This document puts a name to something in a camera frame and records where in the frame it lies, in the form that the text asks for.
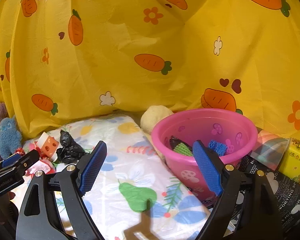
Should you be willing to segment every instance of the pink bucket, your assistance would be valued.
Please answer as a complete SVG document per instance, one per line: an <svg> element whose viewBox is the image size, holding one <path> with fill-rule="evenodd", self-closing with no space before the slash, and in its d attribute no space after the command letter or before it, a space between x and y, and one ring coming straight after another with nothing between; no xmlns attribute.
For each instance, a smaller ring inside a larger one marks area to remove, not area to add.
<svg viewBox="0 0 300 240"><path fill-rule="evenodd" d="M258 133L247 117L215 108L179 112L166 117L154 127L151 133L153 144L165 156L168 167L200 201L208 205L214 200L214 193L208 189L195 159L171 150L171 136L191 146L196 140L201 140L205 146L212 139L224 143L228 149L220 159L224 164L237 165L256 144Z"/></svg>

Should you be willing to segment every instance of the orange and white cup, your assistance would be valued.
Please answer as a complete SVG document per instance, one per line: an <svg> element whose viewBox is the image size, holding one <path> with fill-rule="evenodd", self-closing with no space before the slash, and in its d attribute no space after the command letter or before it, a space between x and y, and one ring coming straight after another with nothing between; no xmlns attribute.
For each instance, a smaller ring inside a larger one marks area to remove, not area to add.
<svg viewBox="0 0 300 240"><path fill-rule="evenodd" d="M46 155L52 162L58 159L57 149L59 142L55 138L49 136L47 133L43 132L40 136L36 146L40 148L41 152Z"/></svg>

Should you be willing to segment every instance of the metal bolt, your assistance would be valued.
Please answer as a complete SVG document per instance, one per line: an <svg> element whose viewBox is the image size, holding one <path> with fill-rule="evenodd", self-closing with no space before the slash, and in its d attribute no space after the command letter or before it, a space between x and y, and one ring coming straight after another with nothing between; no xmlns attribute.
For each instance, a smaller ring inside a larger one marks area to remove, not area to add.
<svg viewBox="0 0 300 240"><path fill-rule="evenodd" d="M67 171L73 171L75 166L73 164L67 166Z"/></svg>
<svg viewBox="0 0 300 240"><path fill-rule="evenodd" d="M40 177L42 174L43 174L43 171L37 171L37 172L35 173L35 176L36 176L36 177Z"/></svg>
<svg viewBox="0 0 300 240"><path fill-rule="evenodd" d="M233 167L231 164L227 164L227 165L226 165L226 170L227 170L227 171L233 171L233 170L234 170L234 167Z"/></svg>
<svg viewBox="0 0 300 240"><path fill-rule="evenodd" d="M262 177L265 173L264 173L262 170L258 170L258 171L257 171L257 174L258 174L260 177Z"/></svg>

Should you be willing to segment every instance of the orange flower print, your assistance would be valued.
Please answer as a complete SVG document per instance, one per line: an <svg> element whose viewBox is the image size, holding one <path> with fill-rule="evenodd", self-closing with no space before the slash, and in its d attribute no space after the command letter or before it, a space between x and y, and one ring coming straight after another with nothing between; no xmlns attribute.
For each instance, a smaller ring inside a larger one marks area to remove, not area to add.
<svg viewBox="0 0 300 240"><path fill-rule="evenodd" d="M43 62L46 62L47 64L49 64L49 53L48 53L48 48L44 48L44 50L43 50L42 61L43 61Z"/></svg>
<svg viewBox="0 0 300 240"><path fill-rule="evenodd" d="M288 116L288 122L294 122L294 128L299 131L300 130L300 102L294 101L292 103L292 114Z"/></svg>
<svg viewBox="0 0 300 240"><path fill-rule="evenodd" d="M154 25L157 25L159 23L158 19L163 17L163 14L158 13L158 8L153 7L152 9L144 9L144 14L146 17L143 19L146 23L151 22Z"/></svg>

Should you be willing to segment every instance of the yellow box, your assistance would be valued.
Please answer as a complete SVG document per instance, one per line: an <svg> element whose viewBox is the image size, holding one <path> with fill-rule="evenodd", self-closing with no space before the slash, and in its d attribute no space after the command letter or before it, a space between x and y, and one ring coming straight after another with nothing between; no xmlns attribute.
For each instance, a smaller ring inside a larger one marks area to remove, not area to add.
<svg viewBox="0 0 300 240"><path fill-rule="evenodd" d="M300 141L291 139L283 155L279 171L300 184Z"/></svg>

